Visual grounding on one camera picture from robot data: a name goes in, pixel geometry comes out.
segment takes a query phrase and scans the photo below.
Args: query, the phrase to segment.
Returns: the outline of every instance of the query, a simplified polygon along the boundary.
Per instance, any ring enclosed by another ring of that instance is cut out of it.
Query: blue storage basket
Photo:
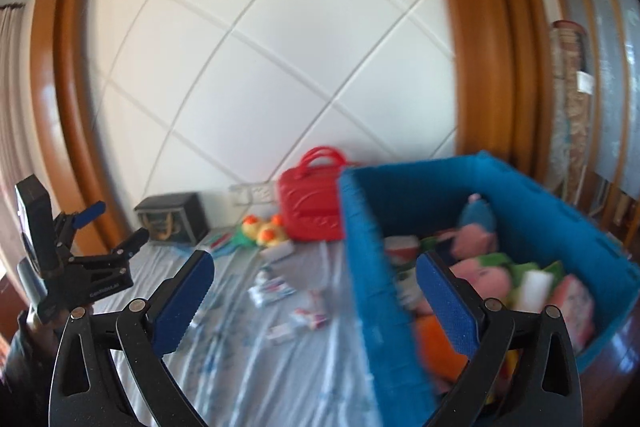
[[[633,308],[640,270],[572,207],[487,153],[348,169],[340,177],[347,260],[383,424],[421,426],[438,406],[417,358],[412,318],[399,304],[383,246],[389,235],[455,227],[468,196],[482,194],[498,222],[500,251],[516,263],[561,260],[595,300],[597,337],[577,357],[583,371]]]

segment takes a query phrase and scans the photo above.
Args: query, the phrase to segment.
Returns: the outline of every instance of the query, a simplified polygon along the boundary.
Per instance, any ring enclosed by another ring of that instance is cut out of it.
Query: toy duck
[[[240,230],[242,231],[242,234],[244,234],[245,237],[247,237],[248,239],[251,239],[252,241],[256,241],[258,237],[258,233],[260,232],[260,229],[264,225],[265,225],[265,222],[263,219],[260,219],[259,217],[254,216],[254,214],[249,214],[242,220],[242,225],[240,226]]]
[[[255,242],[259,247],[276,247],[280,243],[284,243],[289,237],[284,231],[282,225],[282,216],[274,214],[268,223],[264,223],[258,231]]]

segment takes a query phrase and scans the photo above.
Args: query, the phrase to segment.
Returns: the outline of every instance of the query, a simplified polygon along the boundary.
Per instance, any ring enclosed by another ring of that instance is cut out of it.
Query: bed
[[[99,301],[95,312],[117,311],[147,298],[172,277],[190,250],[145,246],[131,260],[134,286]],[[343,245],[306,243],[275,263],[297,290],[321,289],[331,316],[322,330],[274,345],[268,330],[305,303],[295,293],[256,309],[247,289],[263,264],[257,250],[215,260],[214,283],[178,349],[164,363],[209,426],[321,427],[381,425],[353,306]],[[122,353],[114,361],[139,420],[155,425]]]

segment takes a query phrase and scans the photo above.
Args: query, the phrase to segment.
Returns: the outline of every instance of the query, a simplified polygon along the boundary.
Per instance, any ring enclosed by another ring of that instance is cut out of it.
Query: red handle
[[[347,158],[344,157],[340,150],[326,145],[315,147],[302,156],[300,164],[296,168],[296,179],[304,177],[309,169],[309,164],[320,158],[329,158],[338,167],[347,165]]]

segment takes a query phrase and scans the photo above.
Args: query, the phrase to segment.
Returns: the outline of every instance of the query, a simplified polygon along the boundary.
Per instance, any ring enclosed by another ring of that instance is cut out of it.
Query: red toy bag
[[[320,158],[329,164],[311,165]],[[307,152],[298,166],[282,173],[278,180],[280,213],[287,234],[299,241],[337,241],[344,238],[338,176],[350,165],[334,147],[322,146]]]

